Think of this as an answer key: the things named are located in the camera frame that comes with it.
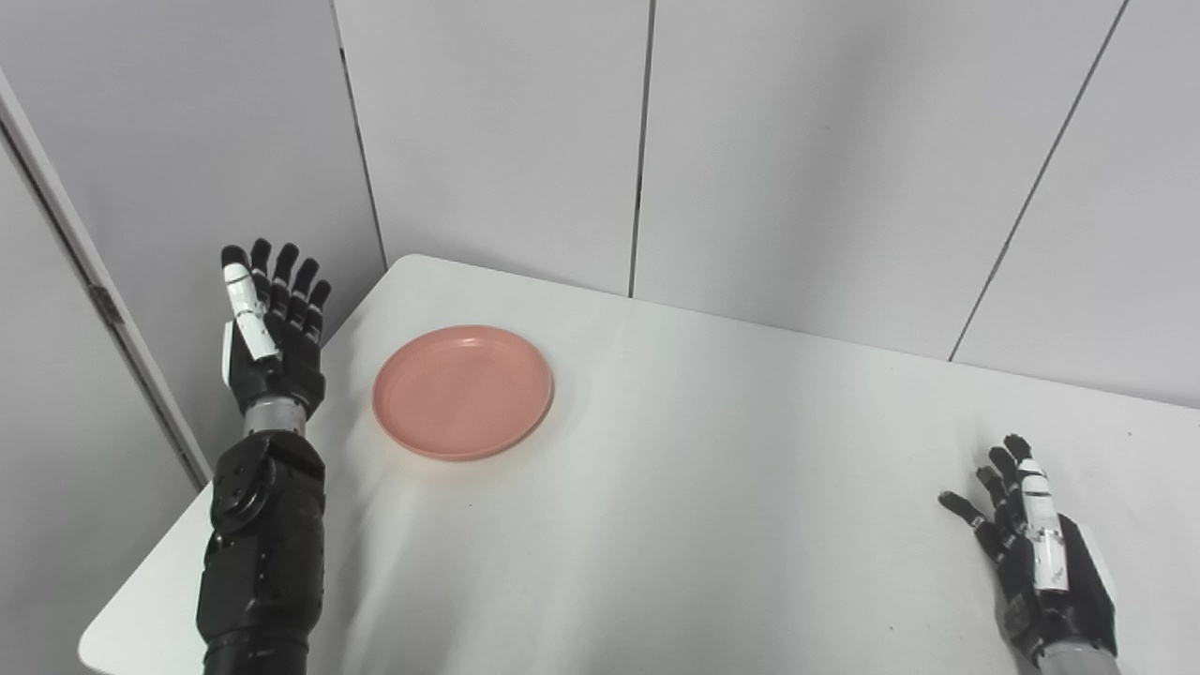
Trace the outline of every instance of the panel seam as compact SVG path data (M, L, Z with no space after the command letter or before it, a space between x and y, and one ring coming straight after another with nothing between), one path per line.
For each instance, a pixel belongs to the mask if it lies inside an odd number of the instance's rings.
M359 147L359 160L362 161L362 178L367 183L367 201L371 203L371 221L376 228L376 241L379 244L379 258L383 270L388 271L388 249L383 244L383 228L379 226L379 208L376 205L374 186L371 183L371 167L367 165L367 150L362 144L362 126L359 124L359 107L354 101L354 85L350 84L350 68L346 65L346 46L342 43L342 25L337 22L337 7L331 1L329 12L334 17L334 35L337 37L337 56L342 64L342 77L346 78L346 95L350 100L350 119L354 121L354 141Z
M1063 136L1067 133L1067 126L1070 125L1072 118L1075 117L1075 110L1079 108L1079 102L1084 98L1084 92L1087 91L1087 85L1092 82L1092 76L1096 74L1096 67L1100 65L1100 59L1104 56L1104 52L1109 48L1109 42L1112 40L1112 34L1117 30L1117 24L1121 23L1121 17L1124 16L1126 7L1129 6L1129 0L1121 2L1121 7L1117 10L1116 17L1112 19L1112 24L1109 26L1109 31L1104 35L1104 41L1100 43L1100 49L1096 53L1096 58L1092 59L1092 65L1087 68L1087 74L1084 76L1084 83L1080 85L1079 91L1075 94L1075 100L1072 101L1070 108L1067 110L1067 117L1063 119L1062 125L1058 127L1058 133L1055 136L1054 143L1050 144L1050 150L1046 153L1045 160L1042 161L1042 167L1038 169L1037 177L1033 179L1033 185L1030 186L1028 193L1025 196L1025 202L1021 203L1020 210L1016 213L1016 220L1013 222L1013 227L1008 231L1008 237L1004 238L1004 244L1000 247L1000 253L996 256L996 262L992 263L991 270L988 271L988 279L983 282L983 288L979 289L979 295L976 297L974 305L971 306L971 313L967 315L966 322L962 324L962 329L959 331L958 340L954 341L954 348L950 350L950 356L946 360L953 362L954 357L959 353L959 347L962 346L962 340L967 335L967 330L971 329L971 323L974 321L976 313L979 311L979 306L983 304L984 295L988 294L988 289L991 288L991 282L996 279L996 273L1000 271L1000 265L1004 262L1004 257L1008 256L1008 249L1013 244L1013 238L1016 235L1016 229L1021 226L1025 220L1025 214L1030 209L1030 203L1033 202L1033 195L1038 191L1042 185L1042 179L1045 177L1046 169L1050 167L1050 161L1054 159L1055 153L1058 150L1060 143L1062 143Z
M649 19L646 26L646 71L642 76L642 120L637 138L637 184L634 192L634 232L629 246L629 297L634 297L637 279L637 234L642 222L642 175L646 167L646 119L650 109L650 62L654 59L654 14L658 0L650 0Z

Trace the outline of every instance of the door hinge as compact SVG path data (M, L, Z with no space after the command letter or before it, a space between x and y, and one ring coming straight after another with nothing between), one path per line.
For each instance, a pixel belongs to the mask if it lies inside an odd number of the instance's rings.
M121 318L121 312L116 310L113 295L108 293L108 288L92 283L88 286L88 291L91 294L91 301L96 304L96 310L100 311L100 316L104 321L112 324L125 323L125 319Z

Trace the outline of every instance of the robot finger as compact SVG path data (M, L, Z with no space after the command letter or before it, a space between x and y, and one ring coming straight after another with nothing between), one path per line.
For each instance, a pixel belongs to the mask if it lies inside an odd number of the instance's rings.
M271 280L266 277L266 262L271 258L271 243L259 238L250 249L250 275L254 280L258 299L266 304L271 299Z
M271 311L281 317L288 313L288 297L292 294L288 286L292 283L292 265L300 257L300 249L295 244L288 243L280 250L280 256L275 258L275 276L271 279Z
M938 503L947 508L954 515L958 515L974 530L976 540L979 542L979 548L986 554L989 558L995 565L1000 565L1004 560L1004 555L1008 549L1004 546L1000 530L995 524L990 522L983 513L979 512L966 498L955 495L950 491L944 491L937 496Z
M221 251L226 293L233 307L234 322L251 358L259 360L278 354L278 348L263 323L263 304L258 300L254 282L251 281L250 270L246 268L248 262L246 251L240 246L226 246Z
M1016 532L1013 531L1012 509L1008 507L1008 492L1004 491L1004 482L996 473L996 470L990 466L979 467L976 471L976 478L988 489L988 495L991 497L991 506L996 508L996 516L992 520L1000 530L1004 546L1008 548L1013 544Z
M305 317L304 331L313 342L320 342L320 333L325 328L324 307L330 291L332 287L322 279L313 286L312 293L308 295L308 313Z
M1016 464L1021 464L1021 461L1027 459L1033 459L1033 453L1030 449L1028 441L1021 438L1016 434L1004 436L1004 447L1013 454L1013 459L1016 460Z
M288 321L296 328L304 325L308 313L308 286L312 285L319 268L317 261L306 258L296 271L296 281L292 285L292 300L288 303Z
M1033 459L1021 460L1022 510L1028 519L1025 536L1033 545L1033 589L1066 592L1070 589L1067 577L1067 549L1050 494L1050 480Z
M988 458L1000 470L1007 495L1003 514L1001 514L1001 509L996 509L996 518L1003 515L1008 521L1007 528L1020 534L1025 531L1025 506L1021 503L1021 482L1016 474L1016 461L1013 460L1013 455L1008 454L1007 449L998 446L988 453Z
M1012 492L1020 486L1020 482L1016 479L1016 461L1013 460L1013 455L1008 454L1007 449L996 446L988 450L988 459L1000 470L1000 476L1004 479L1006 492Z
M988 489L988 495L991 496L991 506L1000 507L1008 500L1008 492L1004 491L1004 482L996 473L995 468L980 466L976 470L976 478Z

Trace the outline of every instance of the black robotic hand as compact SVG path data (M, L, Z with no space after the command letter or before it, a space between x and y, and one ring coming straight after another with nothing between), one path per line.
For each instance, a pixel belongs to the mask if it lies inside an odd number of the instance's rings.
M270 255L265 239L254 243L248 258L240 246L221 251L235 312L235 321L226 329L226 382L242 414L264 396L287 396L312 417L325 398L320 333L330 285L324 280L312 285L319 268L312 258L305 259L292 282L292 268L300 256L294 244L283 245L275 274L268 279Z
M1004 632L1039 665L1051 645L1074 641L1116 656L1115 609L1075 522L1054 507L1049 482L1020 436L1004 438L976 476L995 519L954 492L938 502L974 528L1004 595Z
M322 307L330 286L287 244L268 280L271 245L221 252L234 321L226 325L224 374L246 437L212 477L212 536L196 626L208 644L205 675L304 675L308 634L320 619L325 465L304 420L325 396Z

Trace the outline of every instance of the white table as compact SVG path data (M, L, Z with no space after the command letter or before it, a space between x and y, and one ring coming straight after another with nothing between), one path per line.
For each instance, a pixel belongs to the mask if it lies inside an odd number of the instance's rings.
M445 464L378 428L408 340L488 323L545 353L553 407ZM426 257L325 350L317 674L1012 674L991 572L935 501L1009 431L1116 580L1126 675L1200 643L1200 411L898 354ZM83 662L199 673L204 490L96 617Z

